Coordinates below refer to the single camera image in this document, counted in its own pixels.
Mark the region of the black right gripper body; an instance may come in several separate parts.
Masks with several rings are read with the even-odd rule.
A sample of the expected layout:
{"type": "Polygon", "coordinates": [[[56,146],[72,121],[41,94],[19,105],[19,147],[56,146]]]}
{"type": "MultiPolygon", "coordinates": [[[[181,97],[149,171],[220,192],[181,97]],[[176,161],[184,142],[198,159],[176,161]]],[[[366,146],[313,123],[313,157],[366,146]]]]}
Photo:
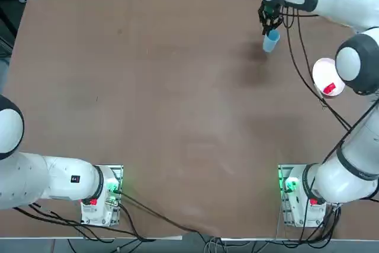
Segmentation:
{"type": "Polygon", "coordinates": [[[260,21],[275,21],[281,16],[281,5],[270,4],[266,0],[262,0],[259,7],[259,20],[260,21]]]}

